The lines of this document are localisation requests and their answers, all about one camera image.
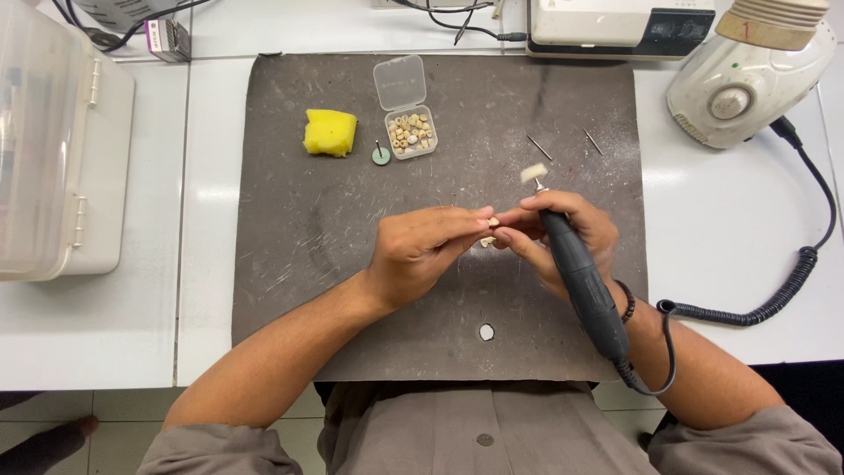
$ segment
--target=black handpiece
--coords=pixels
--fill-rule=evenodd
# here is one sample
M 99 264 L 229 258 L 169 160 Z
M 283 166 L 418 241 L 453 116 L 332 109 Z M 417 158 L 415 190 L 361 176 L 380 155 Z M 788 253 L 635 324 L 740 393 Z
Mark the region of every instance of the black handpiece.
M 539 218 L 548 233 L 557 271 L 592 344 L 608 360 L 625 358 L 630 348 L 627 332 L 586 245 L 565 214 L 541 210 Z

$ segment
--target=white plastic storage box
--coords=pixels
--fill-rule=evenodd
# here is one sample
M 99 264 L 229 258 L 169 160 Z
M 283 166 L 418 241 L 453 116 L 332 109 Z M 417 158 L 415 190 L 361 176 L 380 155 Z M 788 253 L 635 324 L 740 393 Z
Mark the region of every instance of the white plastic storage box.
M 80 30 L 0 0 L 0 281 L 117 266 L 134 90 Z
M 384 117 L 384 127 L 387 128 L 387 143 L 392 142 L 390 121 L 395 121 L 396 117 L 408 117 L 413 114 L 420 116 L 425 114 L 427 116 L 425 123 L 430 128 L 430 136 L 426 136 L 424 140 L 426 140 L 426 143 L 430 141 L 433 145 L 422 150 L 416 150 L 416 146 L 420 145 L 423 139 L 419 137 L 419 142 L 409 144 L 409 151 L 398 153 L 396 147 L 391 145 L 392 154 L 399 160 L 405 160 L 429 154 L 436 150 L 440 138 L 436 135 L 434 115 L 427 106 L 422 105 L 428 95 L 428 90 L 425 88 L 425 66 L 422 64 L 422 58 L 418 54 L 395 57 L 384 63 L 376 64 L 372 70 L 372 75 L 375 78 L 375 89 L 378 92 L 381 109 L 387 111 L 387 115 Z

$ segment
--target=finger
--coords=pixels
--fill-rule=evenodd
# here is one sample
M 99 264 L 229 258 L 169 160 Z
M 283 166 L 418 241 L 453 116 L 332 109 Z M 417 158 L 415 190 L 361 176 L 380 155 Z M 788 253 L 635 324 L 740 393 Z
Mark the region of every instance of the finger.
M 542 227 L 542 222 L 539 220 L 539 213 L 536 211 L 523 210 L 522 208 L 513 208 L 503 213 L 495 215 L 500 226 L 512 227 L 513 229 L 523 229 L 525 227 Z
M 414 236 L 420 248 L 431 249 L 444 242 L 462 238 L 490 228 L 492 206 L 467 210 L 456 206 L 438 206 L 408 213 L 406 231 Z
M 485 229 L 481 232 L 469 236 L 458 237 L 452 239 L 439 247 L 439 255 L 437 256 L 437 264 L 443 270 L 448 268 L 458 257 L 469 250 L 473 244 L 479 239 L 488 238 L 492 236 L 492 229 Z
M 550 251 L 540 248 L 524 232 L 510 227 L 497 227 L 493 230 L 492 235 L 498 241 L 506 244 L 515 255 L 533 265 L 541 276 L 553 276 L 557 271 Z
M 526 236 L 531 238 L 533 241 L 539 241 L 543 237 L 545 237 L 546 241 L 548 239 L 548 234 L 545 232 L 544 229 L 537 229 L 535 227 L 529 227 L 527 229 L 519 229 L 518 231 L 524 232 Z M 500 243 L 499 241 L 493 241 L 492 245 L 495 246 L 496 249 L 506 249 L 507 245 L 504 243 Z
M 608 220 L 606 213 L 577 193 L 548 190 L 525 198 L 519 204 L 525 211 L 552 210 L 567 213 L 575 227 L 595 227 Z

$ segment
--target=electric cord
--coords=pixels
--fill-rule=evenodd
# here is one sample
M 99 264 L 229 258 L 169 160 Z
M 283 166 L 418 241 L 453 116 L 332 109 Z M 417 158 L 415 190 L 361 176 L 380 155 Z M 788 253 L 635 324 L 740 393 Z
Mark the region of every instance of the electric cord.
M 836 227 L 837 208 L 835 198 L 832 195 L 829 185 L 824 180 L 823 175 L 820 174 L 818 168 L 809 159 L 809 155 L 803 149 L 803 142 L 797 135 L 795 127 L 788 121 L 785 116 L 778 118 L 771 124 L 771 128 L 777 135 L 785 139 L 800 155 L 803 163 L 809 169 L 809 172 L 818 182 L 820 189 L 823 190 L 826 201 L 830 206 L 830 224 L 826 228 L 826 233 L 814 246 L 805 246 L 798 251 L 798 260 L 794 269 L 788 275 L 785 283 L 776 290 L 773 297 L 769 298 L 767 302 L 763 303 L 759 308 L 747 314 L 733 314 L 730 312 L 723 312 L 720 310 L 711 310 L 708 308 L 696 307 L 686 303 L 675 303 L 671 300 L 660 300 L 657 302 L 657 309 L 664 314 L 663 316 L 663 333 L 665 334 L 665 344 L 668 347 L 668 378 L 665 384 L 659 390 L 651 391 L 647 388 L 641 387 L 638 383 L 633 368 L 626 358 L 613 360 L 613 365 L 619 376 L 625 382 L 627 387 L 645 396 L 659 396 L 668 390 L 674 383 L 677 374 L 677 364 L 674 354 L 674 342 L 671 339 L 670 320 L 674 315 L 681 315 L 690 317 L 692 319 L 699 319 L 713 323 L 720 323 L 735 326 L 751 326 L 762 323 L 773 315 L 782 310 L 791 299 L 797 295 L 797 292 L 803 287 L 809 279 L 812 269 L 818 262 L 818 250 L 830 239 L 833 230 Z
M 463 37 L 463 33 L 467 30 L 470 31 L 480 31 L 481 33 L 485 33 L 487 35 L 492 36 L 497 41 L 527 41 L 528 34 L 527 33 L 502 33 L 500 35 L 493 33 L 485 28 L 480 28 L 478 26 L 469 26 L 469 20 L 472 19 L 472 13 L 475 10 L 480 10 L 481 8 L 486 8 L 494 5 L 492 2 L 481 2 L 478 3 L 478 0 L 474 0 L 472 5 L 463 8 L 457 8 L 453 10 L 445 10 L 443 8 L 432 8 L 430 6 L 430 0 L 425 0 L 425 6 L 417 5 L 409 0 L 391 0 L 392 2 L 398 3 L 404 7 L 413 8 L 417 10 L 422 10 L 424 12 L 428 12 L 428 16 L 430 17 L 431 21 L 436 23 L 437 25 L 443 28 L 449 28 L 452 30 L 457 30 L 457 35 L 454 37 L 454 45 L 457 45 L 457 42 L 460 41 L 460 38 Z M 463 25 L 449 25 L 448 23 L 443 23 L 437 18 L 434 17 L 434 14 L 460 14 L 468 12 L 469 15 L 467 16 L 466 20 L 463 21 Z
M 129 40 L 132 38 L 132 35 L 134 35 L 135 32 L 138 31 L 138 29 L 140 29 L 143 26 L 143 23 L 146 22 L 146 21 L 150 21 L 152 19 L 158 19 L 159 17 L 163 17 L 164 15 L 174 14 L 175 12 L 181 12 L 182 10 L 185 10 L 187 8 L 195 7 L 197 5 L 201 5 L 203 3 L 210 2 L 210 1 L 211 0 L 197 0 L 196 2 L 189 2 L 189 3 L 184 3 L 182 5 L 176 5 L 173 8 L 161 10 L 160 12 L 155 12 L 154 14 L 149 14 L 149 15 L 141 18 L 140 20 L 136 21 L 132 25 L 132 28 L 130 28 L 126 32 L 126 34 L 121 38 L 121 40 L 119 42 L 117 42 L 117 44 L 115 44 L 114 46 L 109 46 L 106 49 L 101 50 L 101 51 L 102 52 L 114 52 L 114 51 L 124 47 L 126 45 L 126 43 L 128 43 Z
M 79 21 L 79 18 L 77 18 L 76 12 L 73 10 L 73 5 L 70 3 L 70 0 L 64 0 L 64 4 L 68 6 L 68 15 L 70 15 L 70 19 L 73 20 L 73 25 L 82 28 L 82 22 Z
M 646 387 L 640 385 L 636 380 L 636 375 L 633 373 L 633 367 L 630 365 L 630 362 L 627 361 L 627 358 L 612 360 L 612 364 L 615 366 L 615 371 L 618 372 L 625 385 L 644 396 L 661 395 L 674 384 L 674 379 L 677 377 L 677 356 L 674 351 L 674 340 L 671 338 L 671 316 L 673 314 L 674 311 L 671 310 L 666 312 L 663 316 L 663 334 L 665 335 L 665 346 L 668 348 L 668 377 L 665 379 L 663 387 L 658 390 L 648 390 Z
M 78 26 L 78 25 L 75 25 L 73 23 L 73 20 L 68 16 L 68 12 L 64 11 L 64 8 L 62 8 L 62 5 L 59 5 L 58 0 L 52 0 L 52 1 L 53 1 L 53 5 L 56 5 L 56 8 L 58 9 L 59 13 L 62 14 L 62 17 L 64 18 L 65 21 L 67 21 L 69 24 L 71 24 L 73 26 Z
M 114 35 L 112 33 L 106 33 L 99 28 L 91 28 L 82 26 L 82 23 L 79 21 L 79 18 L 76 16 L 76 12 L 73 10 L 73 4 L 71 0 L 65 0 L 65 5 L 68 7 L 68 11 L 66 12 L 64 8 L 62 8 L 61 4 L 59 4 L 58 0 L 52 0 L 53 4 L 56 5 L 58 11 L 61 12 L 62 17 L 64 17 L 65 21 L 69 24 L 76 26 L 80 30 L 82 30 L 88 37 L 91 39 L 94 44 L 97 46 L 103 46 L 105 49 L 101 49 L 101 52 L 109 53 L 114 52 L 122 47 L 124 47 L 129 40 L 138 32 L 138 30 L 143 26 L 143 23 L 146 21 L 150 21 L 153 19 L 158 19 L 163 17 L 164 15 L 174 14 L 175 12 L 179 12 L 190 7 L 194 7 L 196 5 L 200 5 L 202 3 L 209 2 L 210 0 L 197 0 L 195 2 L 184 3 L 182 5 L 176 5 L 173 8 L 168 8 L 166 10 L 161 10 L 160 12 L 155 12 L 153 14 L 149 14 L 142 19 L 136 21 L 132 24 L 132 27 L 123 35 L 121 38 L 118 35 Z

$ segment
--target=shirt button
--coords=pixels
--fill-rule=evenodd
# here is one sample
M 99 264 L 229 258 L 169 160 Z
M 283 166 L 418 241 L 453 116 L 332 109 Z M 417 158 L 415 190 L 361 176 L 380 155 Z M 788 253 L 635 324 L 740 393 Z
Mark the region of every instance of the shirt button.
M 492 445 L 493 442 L 495 442 L 495 440 L 489 434 L 481 434 L 475 440 L 477 440 L 478 443 L 483 445 L 484 447 L 489 447 L 490 445 Z

